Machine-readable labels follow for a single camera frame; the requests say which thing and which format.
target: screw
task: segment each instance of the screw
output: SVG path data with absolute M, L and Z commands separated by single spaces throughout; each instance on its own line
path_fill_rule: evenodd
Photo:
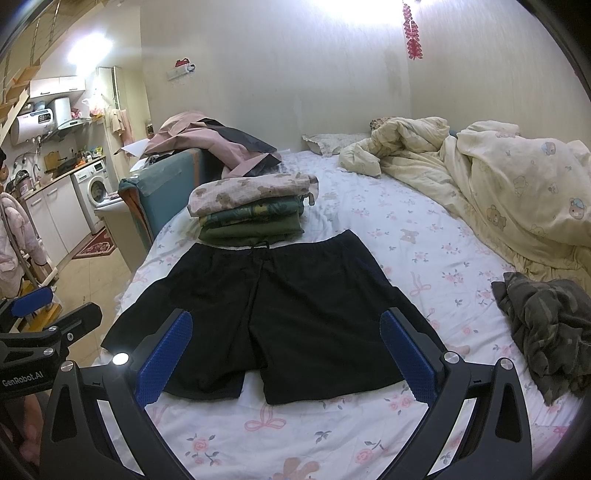
M 62 372 L 69 372 L 74 367 L 74 362 L 72 360 L 66 360 L 62 363 L 60 370 Z
M 445 352 L 443 359 L 449 364 L 456 364 L 460 361 L 460 356 L 456 352 Z
M 513 368 L 513 362 L 508 358 L 503 358 L 501 360 L 501 367 L 503 367 L 505 370 L 511 370 Z

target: pink coat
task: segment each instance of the pink coat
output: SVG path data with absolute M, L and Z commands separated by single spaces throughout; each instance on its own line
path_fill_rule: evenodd
M 8 193 L 0 193 L 0 208 L 6 214 L 8 227 L 20 250 L 28 253 L 37 265 L 47 263 L 45 249 L 40 244 L 25 210 Z M 0 291 L 6 298 L 18 295 L 24 275 L 12 248 L 4 222 L 0 222 Z
M 226 140 L 202 122 L 205 118 L 207 117 L 198 111 L 172 116 L 148 142 L 143 155 L 187 148 L 209 150 L 225 165 L 222 178 L 242 177 L 269 155 L 248 151 L 244 145 Z M 281 159 L 276 150 L 271 155 Z

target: red hanging ornament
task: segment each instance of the red hanging ornament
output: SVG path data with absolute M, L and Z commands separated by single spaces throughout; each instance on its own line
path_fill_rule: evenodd
M 418 26 L 413 20 L 413 13 L 407 4 L 402 4 L 402 14 L 404 15 L 404 35 L 408 39 L 408 58 L 411 60 L 423 58 L 423 48 L 418 36 Z

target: white cabinet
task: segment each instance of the white cabinet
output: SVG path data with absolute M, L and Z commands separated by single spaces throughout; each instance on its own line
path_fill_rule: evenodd
M 84 77 L 60 77 L 60 92 L 74 92 L 75 90 L 86 90 Z
M 31 80 L 29 97 L 36 98 L 54 93 L 61 93 L 59 77 L 54 79 Z
M 39 192 L 28 198 L 26 204 L 31 220 L 33 220 L 33 224 L 43 242 L 47 255 L 57 265 L 68 252 L 66 247 L 64 247 L 64 243 L 61 241 L 60 234 L 57 233 L 43 193 Z
M 43 100 L 49 103 L 63 96 L 78 98 L 85 90 L 86 82 L 80 76 L 39 79 L 31 80 L 29 97 L 33 102 Z
M 61 241 L 71 252 L 90 233 L 90 227 L 78 202 L 70 176 L 49 185 L 43 190 L 43 196 Z
M 25 204 L 47 255 L 55 264 L 90 233 L 70 176 L 29 197 Z

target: cream comforter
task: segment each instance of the cream comforter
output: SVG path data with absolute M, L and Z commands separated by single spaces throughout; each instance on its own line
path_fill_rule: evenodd
M 578 140 L 529 140 L 513 124 L 477 122 L 456 139 L 442 118 L 392 118 L 339 163 L 424 193 L 530 278 L 570 278 L 591 294 L 590 156 Z

